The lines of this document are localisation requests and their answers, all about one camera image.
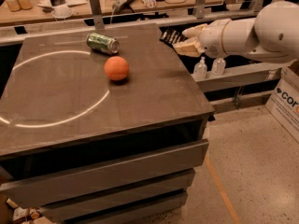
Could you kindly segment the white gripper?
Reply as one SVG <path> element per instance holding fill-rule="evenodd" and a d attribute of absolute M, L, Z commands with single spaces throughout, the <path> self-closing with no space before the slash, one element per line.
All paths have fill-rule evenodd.
<path fill-rule="evenodd" d="M 185 29 L 182 34 L 188 39 L 177 42 L 173 48 L 177 54 L 189 57 L 199 57 L 205 53 L 206 56 L 213 59 L 226 58 L 228 54 L 224 50 L 223 32 L 231 21 L 231 19 L 215 20 L 209 25 L 203 23 Z"/>

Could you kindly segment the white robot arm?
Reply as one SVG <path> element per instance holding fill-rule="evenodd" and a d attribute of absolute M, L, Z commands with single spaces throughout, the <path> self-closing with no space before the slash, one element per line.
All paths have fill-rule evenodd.
<path fill-rule="evenodd" d="M 299 59 L 299 5 L 278 1 L 254 18 L 215 20 L 183 31 L 186 40 L 177 42 L 179 55 L 201 54 L 216 59 L 239 55 L 266 63 Z"/>

